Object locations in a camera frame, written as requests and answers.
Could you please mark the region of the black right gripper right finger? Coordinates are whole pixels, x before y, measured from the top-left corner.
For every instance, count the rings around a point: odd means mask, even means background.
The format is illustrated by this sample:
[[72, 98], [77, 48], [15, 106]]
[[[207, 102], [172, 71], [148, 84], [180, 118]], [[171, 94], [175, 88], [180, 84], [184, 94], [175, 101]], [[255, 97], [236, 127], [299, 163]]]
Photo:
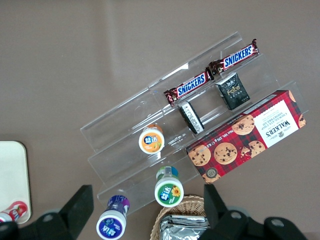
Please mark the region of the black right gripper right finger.
[[305, 240], [306, 236], [290, 220], [271, 216], [258, 223], [239, 210], [227, 209], [217, 189], [204, 185], [204, 211], [209, 228], [200, 240]]

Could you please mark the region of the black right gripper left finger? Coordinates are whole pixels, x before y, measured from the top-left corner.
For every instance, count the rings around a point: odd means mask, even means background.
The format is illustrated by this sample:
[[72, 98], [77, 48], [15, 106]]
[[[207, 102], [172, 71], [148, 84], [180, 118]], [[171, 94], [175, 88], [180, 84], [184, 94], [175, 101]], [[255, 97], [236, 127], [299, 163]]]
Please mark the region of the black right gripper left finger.
[[0, 224], [2, 240], [75, 240], [94, 211], [92, 185], [82, 185], [59, 212], [49, 212], [33, 223], [18, 227], [16, 222]]

